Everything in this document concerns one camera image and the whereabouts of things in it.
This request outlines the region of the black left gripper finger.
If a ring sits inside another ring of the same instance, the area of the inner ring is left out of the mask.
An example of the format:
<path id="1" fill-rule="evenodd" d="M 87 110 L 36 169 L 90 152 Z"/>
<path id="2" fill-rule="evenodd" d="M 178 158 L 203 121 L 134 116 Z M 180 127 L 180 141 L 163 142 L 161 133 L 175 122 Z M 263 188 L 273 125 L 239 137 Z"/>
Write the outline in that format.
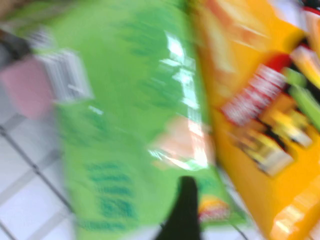
<path id="1" fill-rule="evenodd" d="M 156 239 L 201 239 L 201 228 L 198 219 L 198 189 L 193 177 L 182 176 L 180 178 L 179 195 Z"/>

